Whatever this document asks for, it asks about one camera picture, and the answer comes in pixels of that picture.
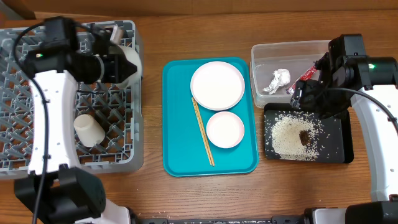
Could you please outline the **grey bowl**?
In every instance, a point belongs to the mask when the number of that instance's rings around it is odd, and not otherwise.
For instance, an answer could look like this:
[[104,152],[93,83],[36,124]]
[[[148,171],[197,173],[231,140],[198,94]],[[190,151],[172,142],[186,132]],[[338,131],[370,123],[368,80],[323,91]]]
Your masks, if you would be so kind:
[[116,84],[119,89],[125,89],[127,87],[133,87],[136,83],[138,83],[143,74],[142,62],[139,57],[139,54],[131,47],[126,47],[120,45],[120,48],[124,52],[126,59],[128,62],[131,62],[133,65],[137,67],[136,72],[128,72],[129,77],[124,80],[122,83]]

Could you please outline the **white tissue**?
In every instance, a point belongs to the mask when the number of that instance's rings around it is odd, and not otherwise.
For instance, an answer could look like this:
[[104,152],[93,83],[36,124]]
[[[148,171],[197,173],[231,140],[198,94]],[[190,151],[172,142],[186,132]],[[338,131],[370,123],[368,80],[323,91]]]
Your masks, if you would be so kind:
[[290,72],[287,69],[280,68],[278,70],[274,70],[273,72],[274,78],[268,87],[263,88],[265,92],[273,95],[280,87],[286,86],[290,83]]

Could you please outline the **red snack wrapper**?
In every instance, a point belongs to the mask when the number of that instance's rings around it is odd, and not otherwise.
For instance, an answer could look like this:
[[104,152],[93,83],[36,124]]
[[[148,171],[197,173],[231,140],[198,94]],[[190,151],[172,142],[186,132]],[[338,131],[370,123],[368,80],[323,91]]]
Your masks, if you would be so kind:
[[310,67],[303,75],[296,79],[296,81],[288,89],[286,89],[286,93],[292,95],[295,91],[295,87],[298,81],[311,79],[316,72],[317,69],[315,68],[315,66]]

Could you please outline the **brown food scrap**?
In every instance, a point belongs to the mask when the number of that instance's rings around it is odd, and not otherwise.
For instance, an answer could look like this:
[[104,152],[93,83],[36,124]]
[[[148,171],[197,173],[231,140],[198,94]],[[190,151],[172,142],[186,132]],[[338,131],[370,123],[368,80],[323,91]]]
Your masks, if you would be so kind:
[[299,138],[300,138],[300,142],[303,146],[310,145],[311,138],[310,138],[309,132],[307,130],[301,130],[299,132]]

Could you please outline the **white paper cup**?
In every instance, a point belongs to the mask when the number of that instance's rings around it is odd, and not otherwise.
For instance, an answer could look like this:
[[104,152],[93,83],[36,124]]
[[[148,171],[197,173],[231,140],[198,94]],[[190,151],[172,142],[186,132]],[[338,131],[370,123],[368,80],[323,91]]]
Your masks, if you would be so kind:
[[85,147],[93,147],[105,139],[105,131],[90,114],[81,114],[73,122],[79,140]]

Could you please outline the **pink bowl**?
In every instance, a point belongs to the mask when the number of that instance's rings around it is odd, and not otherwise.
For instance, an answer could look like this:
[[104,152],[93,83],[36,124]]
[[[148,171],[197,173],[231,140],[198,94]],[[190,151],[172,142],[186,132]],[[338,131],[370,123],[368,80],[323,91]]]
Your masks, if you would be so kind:
[[242,120],[229,111],[215,113],[206,124],[208,139],[223,149],[237,146],[243,140],[244,133]]

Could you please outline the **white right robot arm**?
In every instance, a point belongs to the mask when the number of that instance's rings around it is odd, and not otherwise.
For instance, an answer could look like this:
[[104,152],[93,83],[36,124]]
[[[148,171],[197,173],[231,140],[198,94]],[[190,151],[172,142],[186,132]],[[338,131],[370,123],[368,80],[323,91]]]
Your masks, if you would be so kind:
[[397,61],[359,52],[326,53],[317,81],[300,80],[291,105],[329,118],[356,113],[371,171],[371,201],[347,208],[311,208],[310,223],[397,223]]

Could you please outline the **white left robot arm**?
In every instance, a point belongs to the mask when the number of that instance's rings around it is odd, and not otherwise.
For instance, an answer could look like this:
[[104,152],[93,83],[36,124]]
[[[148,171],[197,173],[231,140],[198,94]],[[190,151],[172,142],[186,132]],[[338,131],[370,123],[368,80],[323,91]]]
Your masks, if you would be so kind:
[[75,147],[75,96],[79,83],[126,87],[142,76],[139,50],[94,31],[88,54],[79,51],[75,30],[45,32],[24,60],[34,97],[34,146],[26,178],[16,180],[16,197],[34,221],[44,223],[135,223],[132,211],[108,200],[102,182],[80,166]]

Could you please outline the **black waste tray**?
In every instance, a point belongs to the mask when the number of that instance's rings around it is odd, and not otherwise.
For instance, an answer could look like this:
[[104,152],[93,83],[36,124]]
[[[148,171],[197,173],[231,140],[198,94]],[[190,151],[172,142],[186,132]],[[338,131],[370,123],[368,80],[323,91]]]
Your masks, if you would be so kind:
[[[267,121],[265,116],[275,117],[276,111],[301,111],[292,108],[288,103],[268,103],[264,107],[264,134]],[[322,162],[322,163],[335,163],[335,164],[348,164],[354,159],[353,152],[353,140],[351,135],[351,123],[349,112],[344,111],[335,116],[327,119],[320,119],[321,124],[326,127],[326,132],[330,135],[326,140],[323,141],[325,148],[320,153],[320,156],[315,161],[311,162]],[[279,159],[276,155],[265,151],[267,159],[283,160]]]

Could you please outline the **clear plastic waste bin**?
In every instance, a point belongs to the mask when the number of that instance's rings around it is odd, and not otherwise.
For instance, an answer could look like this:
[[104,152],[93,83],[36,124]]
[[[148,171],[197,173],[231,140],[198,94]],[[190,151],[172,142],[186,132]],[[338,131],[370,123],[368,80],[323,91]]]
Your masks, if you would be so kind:
[[[287,89],[303,75],[315,61],[328,52],[329,40],[257,44],[251,49],[251,88],[254,104],[263,108],[268,103],[288,103],[291,95]],[[290,82],[275,93],[264,91],[274,79],[274,72],[286,69]]]

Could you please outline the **grey dish rack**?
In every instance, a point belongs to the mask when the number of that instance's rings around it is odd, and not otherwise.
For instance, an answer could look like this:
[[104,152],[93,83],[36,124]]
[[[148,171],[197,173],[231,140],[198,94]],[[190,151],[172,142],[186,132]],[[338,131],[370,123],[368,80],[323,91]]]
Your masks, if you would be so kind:
[[[34,150],[34,99],[29,81],[15,63],[12,47],[23,28],[1,29],[1,178],[28,175]],[[104,141],[85,147],[76,138],[82,169],[93,174],[134,172],[144,163],[141,81],[115,84],[79,83],[74,115],[90,114],[105,131]]]

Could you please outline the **large white plate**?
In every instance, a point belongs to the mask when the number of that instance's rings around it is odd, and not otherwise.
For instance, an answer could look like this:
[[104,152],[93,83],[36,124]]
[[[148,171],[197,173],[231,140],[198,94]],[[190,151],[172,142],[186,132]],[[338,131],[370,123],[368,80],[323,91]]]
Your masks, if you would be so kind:
[[200,66],[193,74],[190,90],[202,107],[223,111],[234,107],[244,95],[242,73],[227,62],[214,61]]

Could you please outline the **teal serving tray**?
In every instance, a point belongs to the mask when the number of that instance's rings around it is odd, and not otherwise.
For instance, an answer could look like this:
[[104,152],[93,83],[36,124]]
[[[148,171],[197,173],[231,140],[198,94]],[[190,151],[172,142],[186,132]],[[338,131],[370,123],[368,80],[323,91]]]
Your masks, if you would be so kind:
[[244,95],[230,109],[243,122],[243,140],[229,149],[210,144],[215,161],[210,165],[193,107],[190,80],[200,66],[212,59],[169,62],[162,72],[162,143],[164,169],[172,176],[245,174],[259,163],[248,65],[238,57],[220,60],[235,66],[244,78]]

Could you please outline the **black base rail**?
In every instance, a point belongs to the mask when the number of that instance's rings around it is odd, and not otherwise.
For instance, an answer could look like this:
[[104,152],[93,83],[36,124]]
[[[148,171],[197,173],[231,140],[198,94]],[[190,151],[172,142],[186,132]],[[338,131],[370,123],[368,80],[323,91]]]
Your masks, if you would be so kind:
[[169,220],[167,218],[138,218],[132,223],[139,224],[311,224],[305,215],[281,215],[271,218],[243,218],[243,219],[191,219]]

